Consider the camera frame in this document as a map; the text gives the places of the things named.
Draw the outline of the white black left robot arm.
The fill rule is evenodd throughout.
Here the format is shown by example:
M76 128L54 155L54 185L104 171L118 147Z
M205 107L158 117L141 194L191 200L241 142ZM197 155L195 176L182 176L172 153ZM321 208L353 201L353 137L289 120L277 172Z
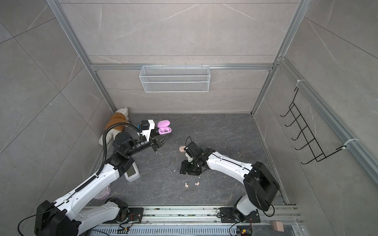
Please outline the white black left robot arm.
M83 208L112 182L131 171L136 171L132 156L147 148L161 148L171 137L171 128L155 125L153 120L144 120L138 126L117 123L104 132L104 136L117 126L127 126L137 132L134 139L127 131L115 136L114 153L107 157L106 139L103 138L103 159L100 168L78 187L54 202L44 201L36 210L34 234L37 236L78 236L106 221L125 222L130 214L129 206L118 198L92 210Z

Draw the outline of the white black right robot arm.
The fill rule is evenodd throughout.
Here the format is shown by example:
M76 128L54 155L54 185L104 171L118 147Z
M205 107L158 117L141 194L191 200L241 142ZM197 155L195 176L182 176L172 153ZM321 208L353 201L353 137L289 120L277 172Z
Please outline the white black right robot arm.
M240 162L211 148L201 149L193 142L181 146L179 151L187 157L181 163L181 175L199 176L206 170L213 170L243 184L246 195L240 197L232 208L222 209L218 214L223 223L244 222L249 218L259 222L258 210L266 213L273 207L273 200L281 188L263 163Z

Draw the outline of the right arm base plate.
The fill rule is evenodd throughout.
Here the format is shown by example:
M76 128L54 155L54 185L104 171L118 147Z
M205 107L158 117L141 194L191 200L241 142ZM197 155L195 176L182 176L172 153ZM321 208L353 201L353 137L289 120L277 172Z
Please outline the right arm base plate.
M251 211L248 215L243 215L233 207L221 207L217 213L217 218L221 219L221 223L260 223L260 215L258 210Z

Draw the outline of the purple earbud charging case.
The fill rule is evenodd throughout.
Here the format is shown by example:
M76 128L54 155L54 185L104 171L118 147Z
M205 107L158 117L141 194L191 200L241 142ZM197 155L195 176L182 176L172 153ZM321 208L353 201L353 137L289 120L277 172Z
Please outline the purple earbud charging case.
M163 120L157 123L158 127L158 133L160 135L165 135L172 132L172 129L169 127L170 121L169 120Z

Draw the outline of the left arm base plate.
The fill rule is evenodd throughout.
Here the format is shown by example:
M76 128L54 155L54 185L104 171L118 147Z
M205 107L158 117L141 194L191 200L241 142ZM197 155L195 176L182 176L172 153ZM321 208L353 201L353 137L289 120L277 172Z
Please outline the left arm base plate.
M143 219L144 208L143 207L131 207L128 211L119 213L113 220L105 221L104 224L129 224L129 223L141 223Z

